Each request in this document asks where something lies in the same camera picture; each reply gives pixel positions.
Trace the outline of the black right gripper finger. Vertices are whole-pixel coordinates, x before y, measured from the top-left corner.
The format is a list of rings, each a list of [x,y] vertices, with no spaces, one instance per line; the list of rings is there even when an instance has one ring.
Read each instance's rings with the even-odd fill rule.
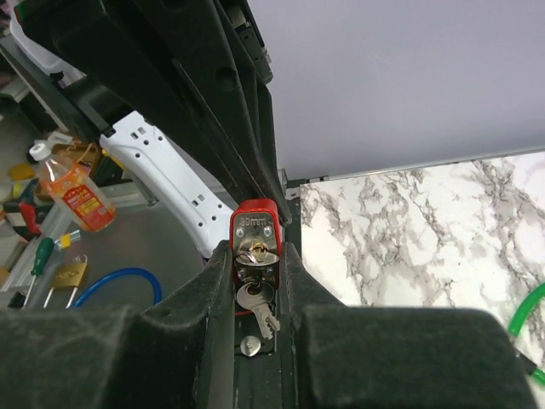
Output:
[[[4,408],[230,408],[232,253],[162,302],[1,314]]]
[[[304,268],[280,261],[301,408],[533,408],[508,334],[474,308],[348,307]]]

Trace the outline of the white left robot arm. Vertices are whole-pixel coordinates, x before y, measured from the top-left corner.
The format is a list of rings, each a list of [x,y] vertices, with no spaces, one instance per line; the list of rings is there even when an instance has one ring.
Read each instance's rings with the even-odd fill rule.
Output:
[[[261,109],[267,86],[219,1],[13,1],[12,21],[82,77],[62,91],[76,132],[140,179],[210,257],[236,201],[267,186]]]

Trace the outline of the green cable lock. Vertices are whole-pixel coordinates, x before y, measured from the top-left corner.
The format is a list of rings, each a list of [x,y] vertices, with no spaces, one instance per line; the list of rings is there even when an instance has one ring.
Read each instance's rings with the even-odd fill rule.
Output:
[[[544,298],[544,284],[540,284],[534,289],[518,306],[513,318],[508,324],[508,334],[514,343],[525,322],[529,318],[533,310],[539,305],[540,301]],[[527,376],[529,376],[533,382],[540,387],[544,387],[544,370],[540,369],[538,365],[533,362],[528,356],[523,354],[520,350],[515,349],[515,355],[518,362],[522,365],[523,370]]]

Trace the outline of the silver key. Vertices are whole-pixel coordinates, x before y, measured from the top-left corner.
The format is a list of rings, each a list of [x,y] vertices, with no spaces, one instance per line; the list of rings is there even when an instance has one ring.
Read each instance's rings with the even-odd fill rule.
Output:
[[[279,256],[266,244],[254,242],[235,256],[235,272],[239,281],[236,290],[238,305],[256,318],[261,336],[270,340],[280,331],[280,322],[273,312],[278,287]]]

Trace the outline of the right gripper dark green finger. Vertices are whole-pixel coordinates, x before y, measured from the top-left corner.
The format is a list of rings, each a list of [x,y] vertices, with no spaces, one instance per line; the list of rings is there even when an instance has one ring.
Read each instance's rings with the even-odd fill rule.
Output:
[[[105,85],[213,175],[223,166],[204,100],[204,2],[24,1],[16,18],[31,40]],[[218,2],[226,12],[246,8]]]
[[[204,2],[204,100],[213,116],[222,170],[213,175],[238,203],[272,199],[292,222],[273,154],[272,103],[242,41],[218,1]]]

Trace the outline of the red plastic seal tag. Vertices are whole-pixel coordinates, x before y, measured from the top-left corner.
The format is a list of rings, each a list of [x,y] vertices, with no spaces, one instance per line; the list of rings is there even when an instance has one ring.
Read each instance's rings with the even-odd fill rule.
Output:
[[[282,234],[272,199],[249,199],[239,205],[231,215],[229,245],[235,284],[264,281],[278,289]]]

